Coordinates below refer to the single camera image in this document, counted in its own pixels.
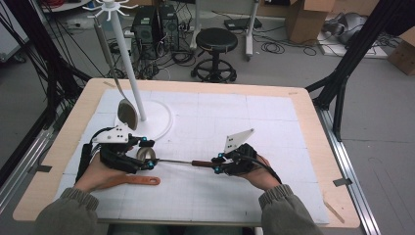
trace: green sleeve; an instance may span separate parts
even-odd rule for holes
[[[34,234],[94,234],[98,204],[98,199],[92,195],[67,188],[58,200],[36,218]]]
[[[265,235],[322,235],[302,201],[283,184],[259,197],[262,208],[262,230]]]

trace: floor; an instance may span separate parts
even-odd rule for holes
[[[59,15],[60,19],[78,15],[80,11]],[[223,25],[223,16],[202,19],[203,26]],[[267,30],[283,25],[279,20],[261,19]],[[123,25],[131,24],[131,19]],[[257,32],[273,38],[286,38],[285,30]],[[236,84],[305,87],[329,75],[339,63],[339,57],[323,56],[315,47],[314,56],[304,54],[302,48],[284,46],[283,54],[261,50],[261,42],[254,43],[254,56],[247,62],[245,34],[237,34],[238,47],[221,55],[238,73]],[[94,30],[77,31],[73,37],[103,73],[107,73]],[[77,67],[93,76],[100,76],[74,43],[69,43]],[[197,61],[208,55],[204,54]],[[190,76],[189,67],[171,66],[161,70],[154,79],[174,81],[198,80]],[[342,137],[347,153],[369,202],[382,234],[415,234],[415,79],[407,76],[386,60],[364,59],[347,84],[342,124]],[[0,165],[3,165],[28,129],[45,107],[45,95],[29,62],[0,65]],[[10,204],[0,216],[2,234],[29,234],[30,222],[12,219],[13,209],[30,182],[28,174]],[[106,234],[101,224],[96,234]],[[323,229],[324,234],[364,234],[361,228]]]

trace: hand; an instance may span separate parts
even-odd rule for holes
[[[263,164],[269,165],[269,161],[264,157],[257,155],[256,158]],[[239,176],[248,179],[253,186],[264,191],[280,185],[278,180],[274,178],[268,170],[261,166],[254,168],[249,173]]]
[[[106,167],[100,160],[100,153],[94,156],[94,159],[85,170],[82,177],[73,186],[83,192],[90,193],[100,189],[107,182],[120,175],[127,174],[124,171]]]

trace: box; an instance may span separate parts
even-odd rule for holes
[[[298,44],[315,44],[334,4],[335,0],[292,0],[285,20],[288,39]]]
[[[402,40],[388,56],[388,61],[405,74],[415,75],[415,46]]]
[[[415,26],[402,33],[399,37],[412,46],[415,46]]]

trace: black stool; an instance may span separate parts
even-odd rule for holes
[[[205,51],[212,55],[212,59],[206,59],[199,62],[190,73],[193,77],[198,77],[202,81],[209,82],[222,82],[222,81],[235,81],[236,71],[232,66],[219,59],[220,53],[227,53],[235,49],[238,45],[238,38],[232,32],[223,28],[207,28],[202,30],[196,36],[196,44],[202,48],[203,52],[199,54],[201,56]],[[211,61],[211,68],[203,67],[204,63]],[[220,64],[224,64],[224,69],[219,67]]]

